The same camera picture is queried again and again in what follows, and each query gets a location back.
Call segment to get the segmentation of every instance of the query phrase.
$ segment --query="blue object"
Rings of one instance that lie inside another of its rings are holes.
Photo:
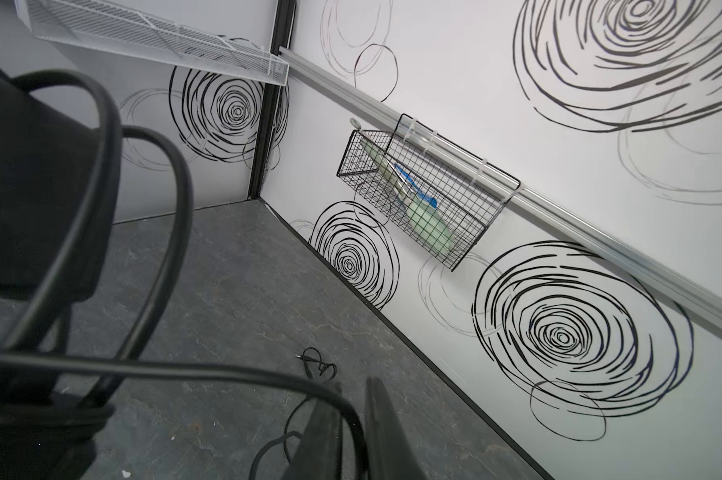
[[[427,195],[425,195],[425,194],[423,193],[423,191],[422,191],[419,187],[417,187],[417,184],[414,183],[414,180],[412,180],[412,178],[409,176],[409,174],[407,174],[407,173],[404,171],[403,168],[401,168],[400,166],[396,165],[396,166],[395,166],[395,169],[398,170],[399,173],[401,173],[401,174],[404,176],[404,178],[406,178],[406,180],[407,180],[409,183],[412,184],[412,186],[414,187],[414,189],[417,190],[417,195],[418,195],[420,198],[422,198],[424,201],[428,202],[428,203],[430,204],[430,206],[432,206],[433,208],[438,208],[439,202],[436,201],[435,198],[433,198],[433,197],[428,197]]]

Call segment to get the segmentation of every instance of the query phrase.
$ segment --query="wire basket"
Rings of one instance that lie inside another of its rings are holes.
[[[406,123],[410,126],[406,133],[402,129],[404,119],[408,119]],[[495,169],[515,182],[505,197],[482,189],[475,179],[433,157],[427,146],[409,141],[414,124],[416,120],[402,115],[394,132],[355,130],[337,177],[454,270],[518,191],[521,182],[473,155],[484,165],[479,173]],[[425,125],[417,125],[433,138],[456,147]]]
[[[104,52],[276,85],[289,64],[255,45],[102,0],[15,0],[33,35]]]

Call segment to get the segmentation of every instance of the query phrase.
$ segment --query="floor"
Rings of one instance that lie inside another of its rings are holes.
[[[115,353],[160,265],[171,222],[162,216],[114,227],[97,294],[74,309],[73,353]],[[19,308],[0,300],[0,337]],[[361,415],[366,377],[383,379],[432,480],[539,478],[263,204],[198,210],[179,283],[143,357],[302,376],[294,355],[308,346],[337,364],[343,394]],[[59,389],[85,392],[91,383],[64,377]],[[257,450],[280,436],[301,399],[233,384],[126,380],[84,478],[246,478]],[[294,426],[304,425],[309,410]],[[257,478],[280,478],[286,465],[273,448]]]

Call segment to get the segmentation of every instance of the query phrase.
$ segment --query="metal rail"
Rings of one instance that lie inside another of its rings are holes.
[[[307,61],[288,48],[281,48],[281,57],[289,62],[290,68],[312,87],[340,100],[351,109],[360,112],[376,123],[395,129],[400,113],[391,107],[376,101],[364,92],[347,84],[341,78]],[[410,141],[429,145],[429,152],[445,164],[476,178],[475,182],[494,193],[508,194],[511,179],[500,172],[483,170],[481,165],[471,159],[466,150],[455,148],[439,138],[432,138],[416,122],[411,125]],[[579,242],[594,254],[633,275],[644,285],[700,315],[692,316],[697,324],[722,339],[722,298],[702,288],[690,279],[668,269],[652,258],[624,244],[614,236],[606,234],[593,224],[578,218],[571,212],[558,206],[534,190],[522,187],[513,197],[512,204],[552,226],[562,234]]]

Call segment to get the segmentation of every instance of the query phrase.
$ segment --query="green object in basket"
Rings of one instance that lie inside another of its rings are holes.
[[[430,202],[420,198],[412,188],[402,181],[391,163],[377,146],[361,137],[361,146],[377,166],[383,179],[395,189],[399,200],[406,206],[406,216],[417,236],[437,256],[446,256],[452,251],[452,230],[441,220],[438,210]]]

